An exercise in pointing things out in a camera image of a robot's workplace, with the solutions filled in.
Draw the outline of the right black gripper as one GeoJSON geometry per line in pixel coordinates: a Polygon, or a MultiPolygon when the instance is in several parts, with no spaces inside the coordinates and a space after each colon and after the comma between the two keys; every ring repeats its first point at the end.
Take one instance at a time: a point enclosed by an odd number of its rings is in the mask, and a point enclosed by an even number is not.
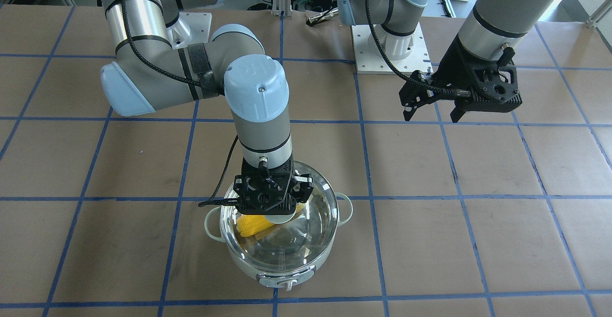
{"type": "Polygon", "coordinates": [[[292,157],[272,169],[267,163],[252,166],[243,159],[233,186],[236,208],[243,215],[290,215],[297,204],[307,202],[313,188],[312,174],[297,174],[292,157]]]}

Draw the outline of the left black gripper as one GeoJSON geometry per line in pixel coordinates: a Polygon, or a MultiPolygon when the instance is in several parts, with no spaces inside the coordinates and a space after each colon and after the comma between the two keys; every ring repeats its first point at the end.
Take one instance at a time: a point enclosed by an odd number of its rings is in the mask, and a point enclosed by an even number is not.
{"type": "Polygon", "coordinates": [[[463,47],[458,37],[430,77],[413,71],[399,92],[404,106],[404,120],[410,121],[418,108],[437,100],[454,100],[450,113],[458,123],[472,111],[506,113],[522,104],[517,84],[517,70],[512,58],[514,48],[503,44],[498,60],[476,57],[463,47]]]}

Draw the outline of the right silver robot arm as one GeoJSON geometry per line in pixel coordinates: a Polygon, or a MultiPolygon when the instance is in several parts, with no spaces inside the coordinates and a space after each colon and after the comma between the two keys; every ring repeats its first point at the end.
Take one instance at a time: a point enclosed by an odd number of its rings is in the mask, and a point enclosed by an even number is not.
{"type": "Polygon", "coordinates": [[[141,116],[199,99],[225,97],[243,151],[236,198],[205,205],[245,215],[285,216],[307,202],[314,184],[294,169],[289,86],[284,67],[239,24],[217,29],[207,43],[176,48],[164,0],[101,0],[116,61],[101,69],[107,100],[121,116],[141,116]]]}

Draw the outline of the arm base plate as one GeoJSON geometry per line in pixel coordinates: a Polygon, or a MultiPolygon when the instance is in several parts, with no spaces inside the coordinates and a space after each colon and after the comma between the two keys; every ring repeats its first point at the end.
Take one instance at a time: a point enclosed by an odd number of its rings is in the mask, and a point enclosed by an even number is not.
{"type": "Polygon", "coordinates": [[[178,19],[168,26],[168,40],[173,49],[188,45],[207,43],[210,35],[212,14],[210,12],[180,12],[178,19]]]}
{"type": "MultiPolygon", "coordinates": [[[[368,25],[352,26],[352,40],[358,74],[387,74],[393,71],[381,57],[368,25]]],[[[390,59],[393,66],[405,75],[411,75],[415,70],[430,74],[430,56],[424,40],[421,25],[416,25],[415,31],[409,36],[401,37],[388,34],[380,25],[374,29],[381,41],[385,55],[390,59]]]]}

